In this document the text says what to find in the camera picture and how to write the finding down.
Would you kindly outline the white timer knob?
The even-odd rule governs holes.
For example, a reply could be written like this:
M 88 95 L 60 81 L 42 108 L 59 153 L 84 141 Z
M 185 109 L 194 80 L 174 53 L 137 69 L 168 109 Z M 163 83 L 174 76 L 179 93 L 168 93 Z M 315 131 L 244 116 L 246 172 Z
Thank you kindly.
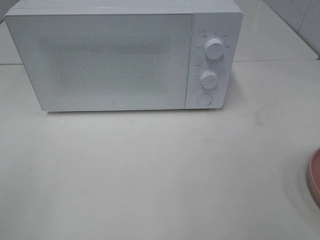
M 200 75 L 200 85 L 204 89 L 213 89 L 218 82 L 218 76 L 214 71 L 205 71 Z

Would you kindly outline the upper white power knob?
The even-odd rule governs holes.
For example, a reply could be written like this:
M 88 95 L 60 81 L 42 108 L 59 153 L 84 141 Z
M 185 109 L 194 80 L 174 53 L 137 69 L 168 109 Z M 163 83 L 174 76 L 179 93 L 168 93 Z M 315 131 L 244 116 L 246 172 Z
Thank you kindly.
M 217 60 L 224 55 L 225 41 L 219 36 L 213 36 L 204 44 L 204 52 L 208 59 Z

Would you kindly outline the white microwave door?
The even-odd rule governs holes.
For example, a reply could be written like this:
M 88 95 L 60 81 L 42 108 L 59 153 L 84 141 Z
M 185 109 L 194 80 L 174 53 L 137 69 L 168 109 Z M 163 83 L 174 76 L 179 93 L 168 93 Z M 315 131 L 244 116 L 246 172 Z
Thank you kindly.
M 182 109 L 191 14 L 6 18 L 44 111 Z

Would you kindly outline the round white door button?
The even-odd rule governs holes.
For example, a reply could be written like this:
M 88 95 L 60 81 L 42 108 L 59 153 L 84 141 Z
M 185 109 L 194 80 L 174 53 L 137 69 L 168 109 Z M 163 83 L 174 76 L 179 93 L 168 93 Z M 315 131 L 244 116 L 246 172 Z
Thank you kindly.
M 212 95 L 208 93 L 203 93 L 198 96 L 197 103 L 202 106 L 209 106 L 213 101 Z

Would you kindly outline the pink round plate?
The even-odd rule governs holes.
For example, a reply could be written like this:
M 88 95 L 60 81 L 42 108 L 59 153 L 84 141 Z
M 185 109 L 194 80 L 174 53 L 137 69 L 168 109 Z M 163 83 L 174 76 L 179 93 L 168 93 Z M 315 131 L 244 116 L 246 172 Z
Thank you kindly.
M 317 204 L 320 206 L 320 149 L 317 149 L 308 165 L 307 169 L 307 184 L 310 194 Z

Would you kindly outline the white microwave oven body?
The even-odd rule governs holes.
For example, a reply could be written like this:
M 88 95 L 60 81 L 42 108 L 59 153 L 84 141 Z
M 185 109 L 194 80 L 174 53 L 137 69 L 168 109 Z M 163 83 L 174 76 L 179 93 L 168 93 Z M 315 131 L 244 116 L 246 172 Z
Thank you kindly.
M 4 20 L 8 27 L 6 22 L 8 16 L 182 14 L 192 15 L 184 108 L 104 111 L 219 109 L 224 104 L 243 21 L 243 13 L 232 0 L 21 0 L 5 14 Z M 214 36 L 224 40 L 225 49 L 222 57 L 211 60 L 206 57 L 204 45 Z M 202 88 L 200 84 L 200 76 L 206 71 L 217 74 L 218 84 L 212 89 Z M 201 94 L 212 95 L 212 103 L 207 106 L 198 104 L 197 98 Z

